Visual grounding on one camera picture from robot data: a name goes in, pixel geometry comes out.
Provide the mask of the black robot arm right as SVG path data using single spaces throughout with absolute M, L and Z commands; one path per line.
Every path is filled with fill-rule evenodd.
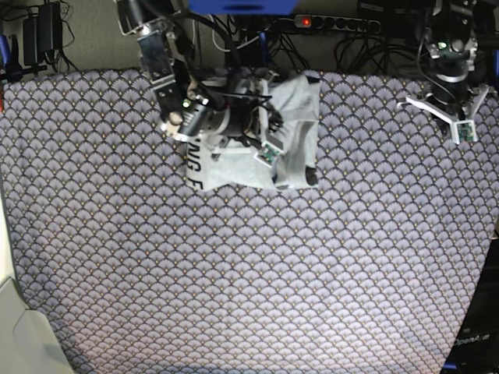
M 188 143 L 202 136 L 221 145 L 236 139 L 260 148 L 283 119 L 271 104 L 270 78 L 244 68 L 237 44 L 216 22 L 170 1 L 118 1 L 123 34 L 137 36 L 140 63 L 157 98 L 163 131 Z M 214 31 L 232 59 L 228 70 L 209 76 L 196 66 L 195 46 L 181 24 L 191 20 Z

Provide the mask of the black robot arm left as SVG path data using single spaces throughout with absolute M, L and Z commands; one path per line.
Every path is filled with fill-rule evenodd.
M 430 83 L 409 104 L 428 111 L 442 135 L 459 145 L 476 142 L 475 116 L 490 93 L 485 83 L 471 85 L 479 43 L 474 31 L 474 1 L 436 1 L 424 16 L 416 66 Z

